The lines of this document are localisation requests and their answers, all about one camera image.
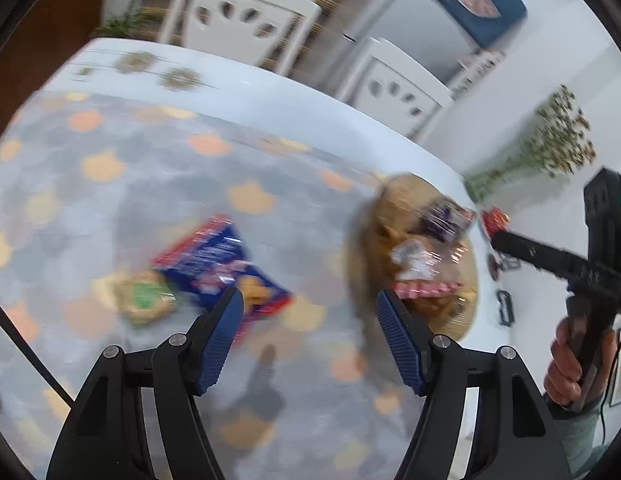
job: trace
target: person's hand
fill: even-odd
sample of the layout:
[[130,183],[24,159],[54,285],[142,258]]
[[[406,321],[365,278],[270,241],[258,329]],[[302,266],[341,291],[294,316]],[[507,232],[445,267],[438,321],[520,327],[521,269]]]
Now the person's hand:
[[[544,388],[554,402],[565,406],[571,400],[577,400],[582,394],[577,384],[582,376],[582,367],[569,347],[571,329],[566,318],[557,326],[555,337],[551,345],[553,360],[544,378]],[[616,350],[615,331],[608,330],[602,336],[602,367],[586,402],[596,399],[606,389],[606,381],[611,373]]]

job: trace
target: blue snack bag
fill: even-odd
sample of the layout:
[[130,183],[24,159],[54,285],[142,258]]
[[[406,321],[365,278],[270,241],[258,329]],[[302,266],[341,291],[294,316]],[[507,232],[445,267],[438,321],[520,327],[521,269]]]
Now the blue snack bag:
[[181,291],[195,295],[209,312],[227,286],[241,290],[244,316],[272,314],[290,300],[287,290],[246,260],[242,241],[226,215],[212,217],[193,235],[161,254],[154,261],[154,269]]

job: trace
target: potted plant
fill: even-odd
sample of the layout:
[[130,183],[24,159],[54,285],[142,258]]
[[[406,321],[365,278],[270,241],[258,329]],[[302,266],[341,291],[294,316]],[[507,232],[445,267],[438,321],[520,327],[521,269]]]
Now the potted plant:
[[104,25],[97,27],[93,38],[127,38],[135,37],[135,32],[148,22],[148,15],[137,4],[138,0],[130,0],[126,12],[120,16],[111,16]]
[[475,203],[491,194],[495,186],[512,180],[522,170],[533,170],[554,178],[561,173],[593,163],[595,149],[588,139],[590,124],[581,108],[574,106],[575,94],[559,87],[536,111],[539,124],[533,134],[521,140],[518,151],[493,168],[466,177],[465,187]]

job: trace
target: chair backrest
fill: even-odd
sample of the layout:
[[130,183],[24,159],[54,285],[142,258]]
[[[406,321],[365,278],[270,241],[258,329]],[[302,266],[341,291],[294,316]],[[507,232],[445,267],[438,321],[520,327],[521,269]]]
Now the chair backrest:
[[451,92],[386,40],[366,38],[337,99],[404,136],[429,131],[453,103]]
[[[159,43],[170,42],[186,1],[170,1]],[[286,38],[274,70],[286,75],[319,11],[314,0],[188,0],[182,46],[259,65]]]

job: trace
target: black cable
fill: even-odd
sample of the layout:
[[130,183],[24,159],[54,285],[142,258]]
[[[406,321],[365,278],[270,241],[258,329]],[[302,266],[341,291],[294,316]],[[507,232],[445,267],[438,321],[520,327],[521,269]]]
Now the black cable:
[[606,443],[606,423],[604,421],[604,405],[606,404],[606,399],[608,399],[608,394],[611,391],[611,382],[613,379],[613,375],[615,373],[615,366],[617,364],[617,359],[620,356],[620,350],[621,350],[621,340],[619,342],[619,345],[617,346],[617,350],[615,351],[615,357],[613,357],[613,364],[611,365],[611,371],[608,375],[608,380],[606,381],[606,391],[604,393],[604,399],[602,399],[602,403],[599,407],[599,418],[602,421],[602,446]]
[[63,399],[66,404],[70,408],[72,408],[74,401],[72,397],[68,394],[66,390],[64,390],[63,386],[57,382],[55,377],[49,372],[48,368],[44,365],[43,362],[40,361],[37,354],[33,352],[33,349],[30,348],[26,340],[22,337],[17,330],[17,327],[13,325],[13,322],[4,312],[4,309],[0,307],[0,326],[6,332],[9,338],[11,338],[12,342],[15,343],[15,346],[19,348],[19,351],[24,354],[24,357],[28,359],[33,368],[37,370],[37,372],[44,378],[49,386],[57,392],[57,394]]

